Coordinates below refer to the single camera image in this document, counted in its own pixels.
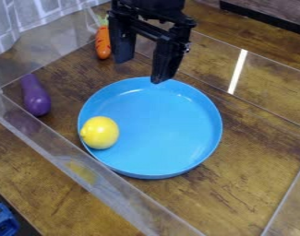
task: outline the wooden table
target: wooden table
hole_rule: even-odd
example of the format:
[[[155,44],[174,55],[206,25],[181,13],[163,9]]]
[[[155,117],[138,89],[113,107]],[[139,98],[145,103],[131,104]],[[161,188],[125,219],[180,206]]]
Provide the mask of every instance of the wooden table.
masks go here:
[[[194,1],[186,2],[185,12],[197,18],[197,31],[300,69],[296,34]],[[205,56],[194,57],[197,60],[188,56],[184,73],[176,78],[204,91],[218,107],[225,126],[220,147],[213,156],[180,177],[161,181],[123,178],[206,235],[260,235],[300,169],[300,125],[258,107],[269,105],[257,99],[256,91],[266,85],[260,81],[250,80],[237,93],[257,105],[218,89],[228,82],[224,76],[228,67],[221,68],[218,60],[228,62],[229,54],[216,60],[206,52],[210,47],[221,52],[221,48],[213,47],[213,40],[208,44],[200,39],[197,36],[196,52]],[[194,71],[201,64],[205,70]],[[261,64],[254,64],[254,76],[261,72],[257,65]],[[216,76],[206,75],[213,66]],[[114,65],[113,60],[98,61],[89,44],[35,74],[55,101],[51,113],[40,120],[81,147],[74,124],[85,101],[114,81],[149,75],[150,60],[138,54],[123,65]],[[269,70],[266,75],[275,78]],[[272,96],[288,86],[300,92],[296,82],[280,80],[275,90],[269,88]],[[19,83],[4,87],[4,94],[22,103]],[[268,106],[268,109],[300,124],[300,94],[297,96],[292,98],[289,93],[287,97],[287,104],[297,108],[292,109],[296,112],[283,113],[284,107]],[[43,235],[142,234],[2,125],[0,194]]]

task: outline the orange carrot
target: orange carrot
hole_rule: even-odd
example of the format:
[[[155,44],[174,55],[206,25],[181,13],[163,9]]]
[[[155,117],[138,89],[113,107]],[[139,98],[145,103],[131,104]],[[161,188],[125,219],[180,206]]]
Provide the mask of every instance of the orange carrot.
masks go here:
[[[101,25],[95,34],[95,52],[101,59],[111,54],[110,37],[107,25]]]

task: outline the blue bowl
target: blue bowl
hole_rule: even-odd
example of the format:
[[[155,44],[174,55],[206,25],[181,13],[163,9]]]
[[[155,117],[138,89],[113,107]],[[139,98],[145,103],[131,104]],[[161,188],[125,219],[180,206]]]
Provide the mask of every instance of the blue bowl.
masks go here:
[[[149,77],[106,86],[87,100],[78,117],[78,134],[94,116],[111,118],[117,144],[98,150],[82,143],[113,171],[139,179],[163,179],[192,170],[213,153],[222,121],[209,98],[177,80],[154,85]]]

